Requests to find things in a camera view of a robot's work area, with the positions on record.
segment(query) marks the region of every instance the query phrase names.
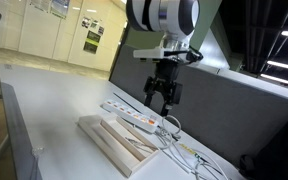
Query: ceiling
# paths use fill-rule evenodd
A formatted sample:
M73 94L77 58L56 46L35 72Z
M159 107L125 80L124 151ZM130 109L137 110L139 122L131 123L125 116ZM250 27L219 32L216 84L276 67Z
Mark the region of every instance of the ceiling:
M220 15L233 53L244 55L243 69L288 80L288 0L223 0Z

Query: power strip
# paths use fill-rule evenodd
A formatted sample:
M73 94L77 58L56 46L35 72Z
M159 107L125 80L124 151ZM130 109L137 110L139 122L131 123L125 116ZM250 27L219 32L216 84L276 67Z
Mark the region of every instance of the power strip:
M116 101L110 99L106 100L102 104L102 108L107 111L116 113L121 118L144 129L147 132L154 133L157 129L158 121Z

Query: floor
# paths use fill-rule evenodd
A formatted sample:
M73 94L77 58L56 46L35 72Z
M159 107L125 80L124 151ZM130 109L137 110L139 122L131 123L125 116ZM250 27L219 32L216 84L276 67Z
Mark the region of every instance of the floor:
M41 58L33 55L23 54L16 51L0 49L0 64L16 64L33 68L45 69L56 72L82 75L98 79L108 79L109 72L90 69L78 65L68 64L66 62ZM0 143L7 134L6 121L4 115L3 102L0 99ZM7 149L6 153L0 160L0 180L15 180L11 148Z

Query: wooden tray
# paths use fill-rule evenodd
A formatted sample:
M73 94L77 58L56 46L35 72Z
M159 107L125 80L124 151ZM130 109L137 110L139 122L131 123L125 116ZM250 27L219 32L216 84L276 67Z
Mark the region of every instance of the wooden tray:
M81 117L78 125L127 177L158 153L154 144L114 113ZM126 138L149 147L134 146Z

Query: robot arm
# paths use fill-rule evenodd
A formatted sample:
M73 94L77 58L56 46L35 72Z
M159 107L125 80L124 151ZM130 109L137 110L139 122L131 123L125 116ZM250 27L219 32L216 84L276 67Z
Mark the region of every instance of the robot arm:
M180 101L182 85L174 82L179 67L203 58L189 46L199 16L199 3L197 0L128 0L126 14L135 30L164 32L158 47L136 50L134 57L158 61L155 77L149 77L144 87L144 105L149 106L155 92L160 92L164 98L161 115L166 116L173 104Z

